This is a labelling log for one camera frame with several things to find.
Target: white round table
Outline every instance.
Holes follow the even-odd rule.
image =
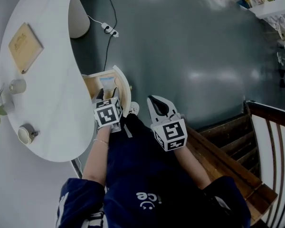
[[[3,101],[12,99],[8,114],[15,130],[31,124],[39,135],[27,147],[49,161],[65,162],[81,155],[94,133],[94,116],[88,89],[77,67],[68,31],[70,0],[20,0],[7,24],[0,49]],[[16,68],[8,44],[28,23],[44,49],[26,74]],[[11,95],[13,79],[24,79],[27,89]]]

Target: wooden staircase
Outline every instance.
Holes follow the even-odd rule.
[[[259,157],[248,114],[197,131],[188,125],[187,147],[205,168],[211,181],[231,176],[256,224],[270,209],[277,194],[260,180]]]
[[[238,115],[197,132],[260,177],[258,148],[248,114]]]

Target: glass cup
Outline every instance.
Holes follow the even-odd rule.
[[[9,87],[10,92],[13,95],[15,95],[15,94],[23,93],[27,88],[27,83],[25,82],[24,79],[15,79],[11,81],[9,86],[10,86]]]

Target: power strip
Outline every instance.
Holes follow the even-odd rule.
[[[106,33],[109,33],[109,32],[110,32],[110,34],[112,35],[114,32],[116,32],[116,34],[113,35],[113,37],[115,37],[115,38],[119,37],[119,33],[118,33],[115,29],[113,29],[111,26],[109,26],[108,24],[102,23],[101,27],[102,27],[103,29],[105,29],[106,27],[109,27],[109,28],[107,28],[107,29],[105,30]]]

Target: ceramic mug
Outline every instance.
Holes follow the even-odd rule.
[[[12,80],[9,85],[9,90],[12,95],[23,93],[27,89],[27,83],[24,79]]]
[[[24,124],[18,129],[18,138],[23,144],[32,143],[37,135],[38,132],[30,124]]]

